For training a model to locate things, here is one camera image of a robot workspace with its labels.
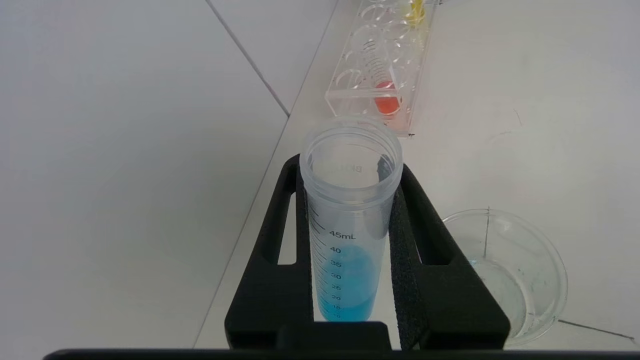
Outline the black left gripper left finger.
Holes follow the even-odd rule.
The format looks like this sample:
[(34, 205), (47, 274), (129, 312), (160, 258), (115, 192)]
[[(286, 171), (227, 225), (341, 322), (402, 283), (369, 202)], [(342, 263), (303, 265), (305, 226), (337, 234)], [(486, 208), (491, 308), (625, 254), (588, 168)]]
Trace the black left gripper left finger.
[[(279, 264), (291, 198), (295, 198), (295, 262)], [(281, 168), (262, 226), (224, 319), (233, 350), (274, 349), (284, 326), (312, 322), (312, 260), (300, 156)]]

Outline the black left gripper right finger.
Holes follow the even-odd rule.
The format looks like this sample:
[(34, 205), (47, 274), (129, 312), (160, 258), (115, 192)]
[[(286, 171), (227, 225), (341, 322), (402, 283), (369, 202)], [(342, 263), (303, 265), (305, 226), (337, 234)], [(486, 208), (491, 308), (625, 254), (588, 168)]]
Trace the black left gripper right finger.
[(403, 351), (503, 349), (508, 317), (407, 165), (393, 198), (389, 240)]

